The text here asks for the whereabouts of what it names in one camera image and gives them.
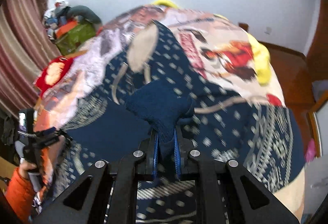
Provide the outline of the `orange jacket sleeve forearm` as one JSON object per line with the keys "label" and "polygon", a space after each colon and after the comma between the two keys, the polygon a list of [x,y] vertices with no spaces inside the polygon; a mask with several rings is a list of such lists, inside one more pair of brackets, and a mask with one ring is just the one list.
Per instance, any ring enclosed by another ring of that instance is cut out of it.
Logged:
{"label": "orange jacket sleeve forearm", "polygon": [[14,170],[8,185],[6,198],[17,217],[23,223],[29,223],[28,218],[32,212],[33,199],[36,193],[30,180],[19,173],[19,168]]}

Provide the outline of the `left hand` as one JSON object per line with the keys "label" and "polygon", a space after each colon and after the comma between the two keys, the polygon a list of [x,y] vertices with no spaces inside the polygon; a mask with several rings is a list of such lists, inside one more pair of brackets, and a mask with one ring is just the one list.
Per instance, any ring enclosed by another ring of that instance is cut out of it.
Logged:
{"label": "left hand", "polygon": [[24,158],[20,161],[20,165],[18,168],[18,173],[20,176],[26,180],[29,180],[30,177],[28,175],[29,170],[37,169],[38,166],[36,164],[30,163],[26,161]]}

